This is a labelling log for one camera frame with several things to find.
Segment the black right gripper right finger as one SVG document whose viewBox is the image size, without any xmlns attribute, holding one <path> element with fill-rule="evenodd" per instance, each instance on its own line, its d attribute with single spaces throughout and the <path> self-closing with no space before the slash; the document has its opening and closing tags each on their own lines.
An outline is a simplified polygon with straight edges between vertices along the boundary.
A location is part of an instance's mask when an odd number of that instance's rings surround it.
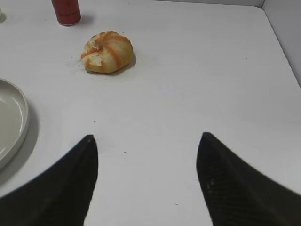
<svg viewBox="0 0 301 226">
<path fill-rule="evenodd" d="M 204 132 L 197 175 L 215 226 L 299 226 L 301 196 L 280 185 Z"/>
</svg>

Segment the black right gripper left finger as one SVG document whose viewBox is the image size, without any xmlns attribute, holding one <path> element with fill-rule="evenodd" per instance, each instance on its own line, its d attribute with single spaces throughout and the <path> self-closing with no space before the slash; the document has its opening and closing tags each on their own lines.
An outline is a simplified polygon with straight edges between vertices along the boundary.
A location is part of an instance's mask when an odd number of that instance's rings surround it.
<svg viewBox="0 0 301 226">
<path fill-rule="evenodd" d="M 82 226 L 98 176 L 93 135 L 59 161 L 0 199 L 2 226 Z"/>
</svg>

